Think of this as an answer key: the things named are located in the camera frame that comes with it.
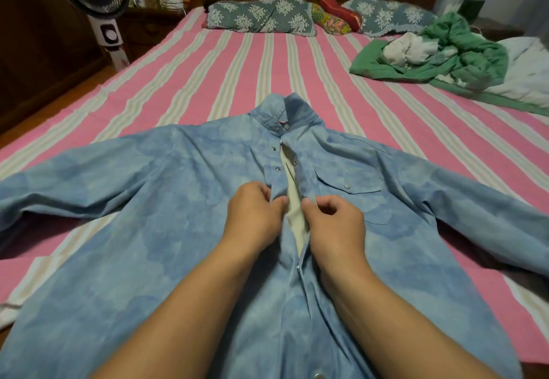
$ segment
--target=red cushion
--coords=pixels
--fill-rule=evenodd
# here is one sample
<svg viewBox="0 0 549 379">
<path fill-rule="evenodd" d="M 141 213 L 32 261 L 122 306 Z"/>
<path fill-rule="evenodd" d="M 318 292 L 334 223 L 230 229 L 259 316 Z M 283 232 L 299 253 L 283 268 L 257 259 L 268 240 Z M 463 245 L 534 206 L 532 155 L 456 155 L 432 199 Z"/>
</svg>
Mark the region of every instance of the red cushion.
<svg viewBox="0 0 549 379">
<path fill-rule="evenodd" d="M 362 26 L 362 16 L 353 10 L 341 7 L 336 0 L 320 0 L 320 6 L 326 13 L 340 17 L 347 22 L 353 32 L 358 32 Z"/>
</svg>

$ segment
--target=denim shirt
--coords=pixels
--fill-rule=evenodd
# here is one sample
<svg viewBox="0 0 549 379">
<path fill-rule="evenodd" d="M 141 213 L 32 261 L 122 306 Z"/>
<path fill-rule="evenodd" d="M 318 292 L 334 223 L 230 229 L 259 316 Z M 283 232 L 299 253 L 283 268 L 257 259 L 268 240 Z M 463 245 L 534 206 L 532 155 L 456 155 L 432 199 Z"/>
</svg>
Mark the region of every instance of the denim shirt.
<svg viewBox="0 0 549 379">
<path fill-rule="evenodd" d="M 521 377 L 436 219 L 501 261 L 547 276 L 549 218 L 416 156 L 327 129 L 296 94 L 271 94 L 241 116 L 68 150 L 3 180 L 0 231 L 23 211 L 121 211 L 25 302 L 0 377 L 74 379 L 100 366 L 216 246 L 240 185 L 263 181 L 273 198 L 286 194 L 281 144 L 296 159 L 300 195 L 341 195 L 364 212 L 365 252 L 383 282 L 500 375 Z M 298 254 L 285 218 L 252 268 L 210 377 L 377 377 L 321 287 L 307 242 Z"/>
</svg>

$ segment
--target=cream inner fabric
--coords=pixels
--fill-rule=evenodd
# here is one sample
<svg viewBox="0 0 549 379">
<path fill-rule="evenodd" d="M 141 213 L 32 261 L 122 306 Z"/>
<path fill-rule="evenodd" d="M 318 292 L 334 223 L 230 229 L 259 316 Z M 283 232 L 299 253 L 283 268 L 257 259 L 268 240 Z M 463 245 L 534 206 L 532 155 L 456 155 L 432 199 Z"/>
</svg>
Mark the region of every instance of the cream inner fabric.
<svg viewBox="0 0 549 379">
<path fill-rule="evenodd" d="M 288 178 L 288 198 L 290 199 L 290 204 L 286 216 L 295 236 L 298 255 L 301 255 L 307 238 L 307 229 L 305 216 L 303 216 L 303 212 L 301 211 L 301 196 L 299 195 L 298 185 L 295 181 L 294 153 L 289 147 L 281 144 L 280 156 L 284 165 L 284 171 L 286 172 L 286 178 Z"/>
</svg>

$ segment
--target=shirt collar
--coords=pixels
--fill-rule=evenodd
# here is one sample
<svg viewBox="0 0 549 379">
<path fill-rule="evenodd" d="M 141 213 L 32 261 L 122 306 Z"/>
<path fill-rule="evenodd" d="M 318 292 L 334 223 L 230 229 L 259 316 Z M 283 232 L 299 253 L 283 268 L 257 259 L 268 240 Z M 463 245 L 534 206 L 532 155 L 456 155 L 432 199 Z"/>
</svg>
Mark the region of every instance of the shirt collar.
<svg viewBox="0 0 549 379">
<path fill-rule="evenodd" d="M 281 136 L 317 119 L 319 115 L 296 93 L 288 97 L 269 94 L 250 114 L 266 128 Z"/>
</svg>

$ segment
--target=bed sheet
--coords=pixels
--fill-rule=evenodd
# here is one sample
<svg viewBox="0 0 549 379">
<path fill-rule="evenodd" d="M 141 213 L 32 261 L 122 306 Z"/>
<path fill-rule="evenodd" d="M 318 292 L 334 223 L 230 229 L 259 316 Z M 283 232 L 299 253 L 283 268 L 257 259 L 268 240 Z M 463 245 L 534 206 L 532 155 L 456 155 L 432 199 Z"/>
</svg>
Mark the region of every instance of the bed sheet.
<svg viewBox="0 0 549 379">
<path fill-rule="evenodd" d="M 549 213 L 549 118 L 481 104 L 428 84 L 349 74 L 368 38 L 202 29 L 194 9 L 164 41 L 107 83 L 0 151 L 0 178 L 77 146 L 172 123 L 249 112 L 297 92 L 326 126 L 377 140 L 474 178 Z M 25 216 L 0 251 L 0 326 L 116 213 L 87 221 Z M 501 267 L 441 228 L 522 362 L 549 364 L 547 281 Z"/>
</svg>

